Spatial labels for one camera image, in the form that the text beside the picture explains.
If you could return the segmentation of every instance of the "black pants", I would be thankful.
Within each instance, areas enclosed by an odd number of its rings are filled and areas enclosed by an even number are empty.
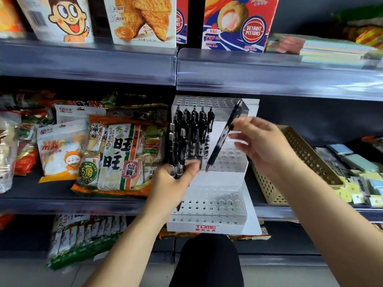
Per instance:
[[[186,242],[169,287],[243,287],[238,252],[224,235],[201,234]]]

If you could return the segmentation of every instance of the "floor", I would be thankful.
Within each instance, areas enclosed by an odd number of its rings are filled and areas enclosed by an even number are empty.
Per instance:
[[[81,287],[96,265],[94,263],[52,271],[44,260],[0,259],[2,287]],[[174,265],[148,265],[140,287],[165,287]],[[242,266],[245,286],[256,287],[338,287],[327,267]]]

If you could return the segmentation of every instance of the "yellow basket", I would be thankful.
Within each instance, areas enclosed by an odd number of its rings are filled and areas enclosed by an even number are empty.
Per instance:
[[[345,187],[343,181],[336,175],[336,173],[328,166],[322,158],[311,148],[309,144],[290,126],[278,126],[278,128],[285,135],[287,141],[294,149],[295,153],[316,172],[325,182],[328,183],[333,189],[341,190]],[[268,204],[288,205],[285,198],[281,195],[278,189],[266,177],[262,176],[251,162],[251,168],[256,175],[257,181],[263,195]]]

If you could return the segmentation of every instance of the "left hand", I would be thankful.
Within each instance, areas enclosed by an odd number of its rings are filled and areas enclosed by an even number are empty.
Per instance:
[[[172,168],[170,164],[157,168],[152,178],[152,185],[142,211],[143,214],[159,219],[158,223],[162,227],[184,197],[186,188],[199,171],[199,164],[199,160],[188,160],[185,173],[180,179],[174,179],[169,175]]]

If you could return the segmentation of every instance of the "detroit pistons logo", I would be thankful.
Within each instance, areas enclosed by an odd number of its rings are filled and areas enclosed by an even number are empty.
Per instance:
[[[184,29],[185,19],[180,10],[177,10],[176,18],[175,18],[175,29],[177,34],[180,33]]]
[[[241,36],[243,42],[253,45],[261,41],[266,34],[266,22],[260,16],[250,17],[243,23]]]

